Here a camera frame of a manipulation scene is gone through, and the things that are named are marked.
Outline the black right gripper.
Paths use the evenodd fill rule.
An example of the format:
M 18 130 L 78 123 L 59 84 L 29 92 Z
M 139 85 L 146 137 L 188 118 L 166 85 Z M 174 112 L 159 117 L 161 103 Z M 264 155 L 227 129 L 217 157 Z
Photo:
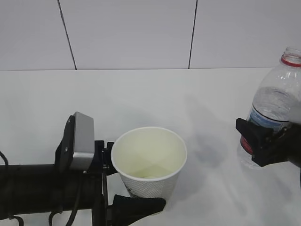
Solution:
M 236 130 L 241 134 L 242 147 L 260 167 L 286 161 L 297 167 L 301 166 L 300 125 L 293 124 L 282 130 L 280 135 L 271 137 L 273 129 L 237 118 Z

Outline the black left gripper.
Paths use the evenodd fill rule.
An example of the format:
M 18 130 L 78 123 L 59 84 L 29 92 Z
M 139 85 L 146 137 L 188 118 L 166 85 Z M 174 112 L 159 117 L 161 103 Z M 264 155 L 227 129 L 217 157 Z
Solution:
M 88 143 L 79 156 L 83 171 L 79 209 L 89 210 L 93 226 L 129 226 L 147 216 L 163 211 L 163 198 L 140 198 L 115 195 L 109 204 L 107 177 L 117 173 L 111 162 L 113 142 L 96 140 Z

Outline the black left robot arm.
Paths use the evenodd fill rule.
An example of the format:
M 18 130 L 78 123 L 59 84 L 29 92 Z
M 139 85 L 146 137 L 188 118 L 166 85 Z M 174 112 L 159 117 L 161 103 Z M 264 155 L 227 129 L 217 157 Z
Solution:
M 0 218 L 24 224 L 23 214 L 49 213 L 48 222 L 70 211 L 67 225 L 72 225 L 78 210 L 91 210 L 94 226 L 128 226 L 161 212 L 163 198 L 140 198 L 115 195 L 108 203 L 107 177 L 115 174 L 111 162 L 112 142 L 95 142 L 95 157 L 87 172 L 58 171 L 60 150 L 54 164 L 10 165 L 0 168 Z

